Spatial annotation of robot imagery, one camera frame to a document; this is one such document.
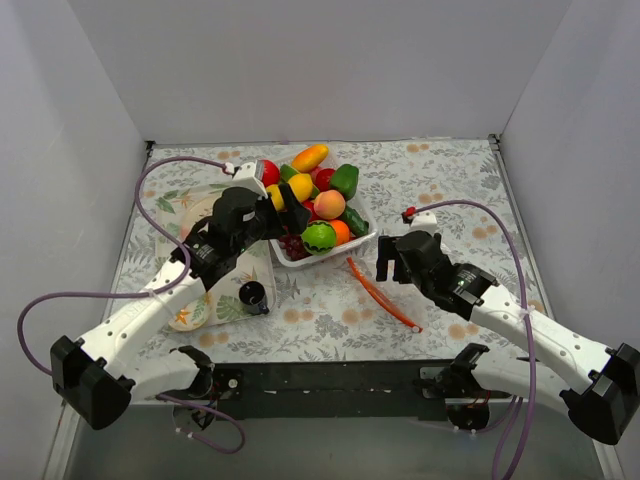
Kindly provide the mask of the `green toy watermelon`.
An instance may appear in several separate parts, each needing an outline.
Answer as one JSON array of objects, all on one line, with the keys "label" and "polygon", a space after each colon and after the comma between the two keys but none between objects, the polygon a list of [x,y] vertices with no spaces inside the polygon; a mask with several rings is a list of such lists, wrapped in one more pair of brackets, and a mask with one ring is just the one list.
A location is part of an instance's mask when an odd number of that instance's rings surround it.
[{"label": "green toy watermelon", "polygon": [[311,222],[301,239],[306,250],[311,255],[324,255],[335,247],[336,235],[333,228],[326,221]]}]

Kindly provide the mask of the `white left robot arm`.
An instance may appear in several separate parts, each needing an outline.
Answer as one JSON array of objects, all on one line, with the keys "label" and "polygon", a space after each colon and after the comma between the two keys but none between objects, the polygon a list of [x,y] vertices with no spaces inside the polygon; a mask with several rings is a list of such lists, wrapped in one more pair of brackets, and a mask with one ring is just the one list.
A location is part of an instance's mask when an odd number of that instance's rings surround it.
[{"label": "white left robot arm", "polygon": [[223,191],[210,216],[198,221],[153,279],[115,314],[72,340],[50,349],[54,390],[95,430],[113,424],[140,399],[177,392],[193,400],[208,396],[213,363],[200,350],[184,346],[157,361],[140,361],[141,347],[187,304],[197,300],[235,269],[255,243],[302,233],[311,213],[290,186],[279,189],[285,203],[244,187]]}]

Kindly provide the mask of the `yellow lemon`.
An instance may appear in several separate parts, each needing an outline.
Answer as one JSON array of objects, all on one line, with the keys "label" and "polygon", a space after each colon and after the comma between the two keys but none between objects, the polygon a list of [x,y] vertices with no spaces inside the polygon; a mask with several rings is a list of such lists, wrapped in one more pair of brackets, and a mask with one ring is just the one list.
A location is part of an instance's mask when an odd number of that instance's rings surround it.
[{"label": "yellow lemon", "polygon": [[298,173],[292,176],[287,184],[290,186],[296,199],[302,203],[309,200],[314,192],[314,184],[311,175],[307,173]]}]

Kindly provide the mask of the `green bell pepper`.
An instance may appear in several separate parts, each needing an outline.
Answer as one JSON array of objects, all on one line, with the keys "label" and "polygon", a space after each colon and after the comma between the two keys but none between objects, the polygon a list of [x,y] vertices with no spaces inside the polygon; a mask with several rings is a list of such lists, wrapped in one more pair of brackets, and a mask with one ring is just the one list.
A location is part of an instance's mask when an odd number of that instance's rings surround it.
[{"label": "green bell pepper", "polygon": [[346,201],[357,193],[359,169],[351,164],[343,164],[330,177],[329,187],[338,191]]}]

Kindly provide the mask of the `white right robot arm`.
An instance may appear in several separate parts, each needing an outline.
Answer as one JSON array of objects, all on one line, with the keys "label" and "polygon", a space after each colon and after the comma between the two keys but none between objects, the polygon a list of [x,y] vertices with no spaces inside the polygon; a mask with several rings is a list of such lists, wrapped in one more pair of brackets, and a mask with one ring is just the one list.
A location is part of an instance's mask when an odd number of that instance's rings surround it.
[{"label": "white right robot arm", "polygon": [[532,398],[568,416],[588,437],[617,444],[639,409],[639,352],[590,340],[544,314],[526,312],[494,276],[454,263],[439,234],[412,231],[378,240],[376,279],[412,284],[438,308],[491,330],[526,351],[500,361],[471,343],[423,389],[444,398],[496,391]]}]

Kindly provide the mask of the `orange pink peach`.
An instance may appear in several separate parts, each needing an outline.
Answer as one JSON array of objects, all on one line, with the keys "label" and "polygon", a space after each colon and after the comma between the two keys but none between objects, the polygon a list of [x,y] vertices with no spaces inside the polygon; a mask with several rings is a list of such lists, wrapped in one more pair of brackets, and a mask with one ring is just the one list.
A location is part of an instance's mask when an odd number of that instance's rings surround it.
[{"label": "orange pink peach", "polygon": [[314,200],[314,212],[324,220],[334,220],[340,217],[345,207],[346,201],[337,190],[321,192]]}]

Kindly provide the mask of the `clear zip top bag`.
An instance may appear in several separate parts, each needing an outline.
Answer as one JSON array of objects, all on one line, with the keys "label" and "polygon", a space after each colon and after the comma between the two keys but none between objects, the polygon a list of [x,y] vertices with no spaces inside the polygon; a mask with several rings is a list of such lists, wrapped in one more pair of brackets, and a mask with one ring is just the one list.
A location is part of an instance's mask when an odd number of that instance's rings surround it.
[{"label": "clear zip top bag", "polygon": [[421,333],[423,331],[422,327],[402,313],[399,308],[358,269],[351,257],[347,258],[347,263],[355,278],[382,309],[408,327],[413,333]]}]

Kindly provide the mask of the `red apple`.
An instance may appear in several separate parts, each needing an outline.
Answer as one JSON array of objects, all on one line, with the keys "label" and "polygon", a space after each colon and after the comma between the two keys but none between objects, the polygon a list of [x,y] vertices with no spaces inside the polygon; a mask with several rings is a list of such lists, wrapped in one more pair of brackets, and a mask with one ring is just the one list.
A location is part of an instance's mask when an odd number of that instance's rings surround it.
[{"label": "red apple", "polygon": [[280,181],[279,167],[272,161],[261,159],[259,166],[261,167],[260,180],[264,187],[276,185]]}]

